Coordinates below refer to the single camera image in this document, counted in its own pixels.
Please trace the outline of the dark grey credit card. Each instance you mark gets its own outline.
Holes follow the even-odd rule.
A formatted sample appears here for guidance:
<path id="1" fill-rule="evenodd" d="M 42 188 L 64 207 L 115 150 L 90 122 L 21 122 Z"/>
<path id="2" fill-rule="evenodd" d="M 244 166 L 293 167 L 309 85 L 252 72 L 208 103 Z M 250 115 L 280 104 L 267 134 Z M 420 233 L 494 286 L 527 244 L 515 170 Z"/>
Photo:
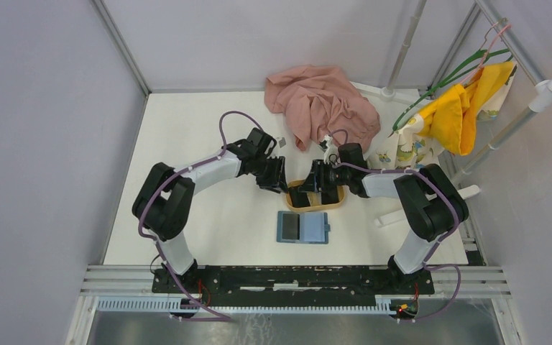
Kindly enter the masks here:
<path id="1" fill-rule="evenodd" d="M 289 188 L 288 192 L 290 205 L 293 208 L 307 208 L 311 206 L 308 194 L 300 191 L 298 186 Z"/>

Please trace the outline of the blue card holder wallet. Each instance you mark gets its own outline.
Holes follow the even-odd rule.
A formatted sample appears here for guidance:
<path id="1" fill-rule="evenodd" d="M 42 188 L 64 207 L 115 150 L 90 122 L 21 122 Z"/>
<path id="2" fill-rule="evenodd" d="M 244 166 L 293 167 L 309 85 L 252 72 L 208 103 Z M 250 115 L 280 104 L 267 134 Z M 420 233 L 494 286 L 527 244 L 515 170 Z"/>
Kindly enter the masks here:
<path id="1" fill-rule="evenodd" d="M 331 230 L 326 212 L 296 213 L 300 216 L 300 239 L 296 241 L 283 241 L 280 238 L 279 218 L 281 213 L 296 213 L 292 211 L 279 211 L 277 214 L 276 241 L 292 244 L 328 244 Z"/>

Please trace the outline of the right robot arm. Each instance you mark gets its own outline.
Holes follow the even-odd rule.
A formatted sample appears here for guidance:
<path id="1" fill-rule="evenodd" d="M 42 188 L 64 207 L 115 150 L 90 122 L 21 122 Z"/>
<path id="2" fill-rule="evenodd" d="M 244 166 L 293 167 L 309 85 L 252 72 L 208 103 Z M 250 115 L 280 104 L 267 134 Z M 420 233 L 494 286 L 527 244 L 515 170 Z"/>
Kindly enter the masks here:
<path id="1" fill-rule="evenodd" d="M 469 217 L 465 200 L 437 164 L 419 170 L 372 169 L 358 143 L 341 145 L 333 158 L 314 160 L 308 177 L 295 192 L 324 193 L 331 202 L 340 186 L 360 198 L 394 197 L 401 203 L 408 235 L 389 258 L 386 282 L 391 291 L 405 293 L 444 239 Z"/>

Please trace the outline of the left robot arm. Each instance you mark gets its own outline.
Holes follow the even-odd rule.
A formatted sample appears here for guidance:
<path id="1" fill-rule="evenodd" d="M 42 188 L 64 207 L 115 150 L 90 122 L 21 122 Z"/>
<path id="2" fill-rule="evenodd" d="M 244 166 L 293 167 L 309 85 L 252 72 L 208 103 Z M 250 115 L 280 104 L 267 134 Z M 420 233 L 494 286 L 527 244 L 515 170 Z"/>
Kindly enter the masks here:
<path id="1" fill-rule="evenodd" d="M 175 168 L 155 164 L 132 205 L 139 235 L 151 239 L 170 273 L 170 284 L 180 293 L 197 283 L 198 266 L 185 239 L 193 198 L 225 180 L 252 175 L 258 188 L 274 193 L 287 191 L 285 157 L 275 156 L 274 137 L 253 128 L 248 137 L 224 142 L 210 157 Z"/>

